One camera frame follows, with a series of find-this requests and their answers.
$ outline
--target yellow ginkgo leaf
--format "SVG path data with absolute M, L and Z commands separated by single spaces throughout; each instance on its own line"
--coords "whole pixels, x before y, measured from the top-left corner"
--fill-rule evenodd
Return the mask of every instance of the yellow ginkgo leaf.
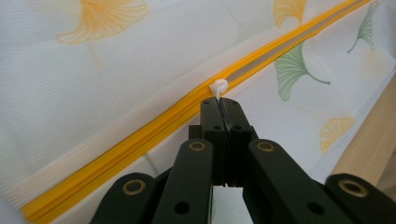
M 323 153 L 355 124 L 353 118 L 331 119 L 320 130 L 320 148 Z
M 58 35 L 64 44 L 77 44 L 119 34 L 145 18 L 145 0 L 80 0 L 82 15 L 75 31 Z
M 295 17 L 301 24 L 306 0 L 275 0 L 274 19 L 277 27 L 281 27 L 287 17 Z

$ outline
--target ginkgo leaf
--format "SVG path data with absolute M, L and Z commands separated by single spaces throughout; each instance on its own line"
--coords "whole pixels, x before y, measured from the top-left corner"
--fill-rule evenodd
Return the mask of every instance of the ginkgo leaf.
M 355 124 L 353 118 L 331 119 L 320 130 L 320 148 L 323 153 Z
M 301 24 L 306 0 L 275 0 L 274 19 L 277 27 L 281 27 L 287 17 L 295 17 Z
M 280 98 L 284 101 L 289 100 L 292 86 L 303 75 L 309 75 L 318 82 L 330 84 L 328 81 L 319 80 L 309 74 L 303 58 L 303 43 L 300 43 L 277 58 L 275 60 L 275 67 L 276 78 L 279 83 L 278 93 Z
M 364 20 L 361 23 L 361 26 L 359 27 L 358 37 L 356 38 L 355 44 L 352 46 L 350 50 L 347 51 L 347 53 L 349 53 L 355 48 L 359 39 L 364 40 L 369 45 L 370 50 L 374 50 L 372 17 L 377 6 L 378 6 L 378 2 L 370 3 L 367 15 L 366 17 L 364 17 Z
M 80 0 L 82 15 L 75 31 L 58 35 L 64 44 L 77 44 L 119 34 L 148 13 L 144 0 Z

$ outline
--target yellow zipper tape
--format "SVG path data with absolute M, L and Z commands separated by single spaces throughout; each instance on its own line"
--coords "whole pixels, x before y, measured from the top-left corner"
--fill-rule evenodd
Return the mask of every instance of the yellow zipper tape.
M 34 223 L 51 222 L 106 183 L 111 177 L 139 159 L 199 113 L 199 103 L 212 96 L 209 85 L 216 79 L 229 77 L 239 69 L 256 61 L 262 55 L 278 48 L 287 41 L 291 41 L 297 35 L 301 35 L 301 37 L 292 41 L 287 47 L 277 51 L 267 60 L 230 82 L 228 91 L 233 89 L 235 86 L 263 69 L 274 59 L 292 49 L 298 43 L 316 35 L 331 23 L 368 2 L 370 2 L 370 0 L 347 0 L 337 7 L 314 18 L 309 23 L 302 25 L 276 41 L 250 53 L 240 61 L 224 69 L 193 91 L 189 92 L 158 118 L 118 143 L 95 161 L 87 164 L 85 167 L 67 177 L 66 180 L 59 185 L 26 204 L 21 209 L 26 219 Z M 304 34 L 304 32 L 328 19 L 330 16 L 333 17 L 317 30 Z

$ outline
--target wooden surface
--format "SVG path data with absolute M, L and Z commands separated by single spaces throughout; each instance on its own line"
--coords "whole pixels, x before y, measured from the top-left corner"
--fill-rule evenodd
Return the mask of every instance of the wooden surface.
M 395 148 L 396 76 L 393 76 L 332 173 L 356 175 L 376 185 Z

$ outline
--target yellow zipper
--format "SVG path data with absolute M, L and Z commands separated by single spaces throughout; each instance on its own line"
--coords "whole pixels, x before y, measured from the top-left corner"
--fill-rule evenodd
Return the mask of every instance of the yellow zipper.
M 298 43 L 317 34 L 329 24 L 337 21 L 347 13 L 361 7 L 367 2 L 369 2 L 369 0 L 347 0 L 337 7 L 334 7 L 326 13 L 316 17 L 309 23 L 302 25 L 287 35 L 280 37 L 276 41 L 273 41 L 272 43 L 250 53 L 240 61 L 224 69 L 188 93 L 176 104 L 162 113 L 158 118 L 154 119 L 152 122 L 118 143 L 95 161 L 87 164 L 54 188 L 26 204 L 21 209 L 26 219 L 34 223 L 51 222 L 79 203 L 94 190 L 98 189 L 101 185 L 106 183 L 111 177 L 118 174 L 132 162 L 139 159 L 146 152 L 155 147 L 163 139 L 199 113 L 199 103 L 212 96 L 209 85 L 216 79 L 229 77 L 241 68 L 256 61 L 262 55 L 278 48 L 286 41 L 292 40 L 295 36 L 303 34 L 310 28 L 319 24 L 321 21 L 329 18 L 330 16 L 334 16 L 314 32 L 302 35 L 301 38 L 296 39 L 286 48 L 279 50 L 277 53 L 273 54 L 272 57 L 256 65 L 244 75 L 230 82 L 228 91 L 233 89 Z

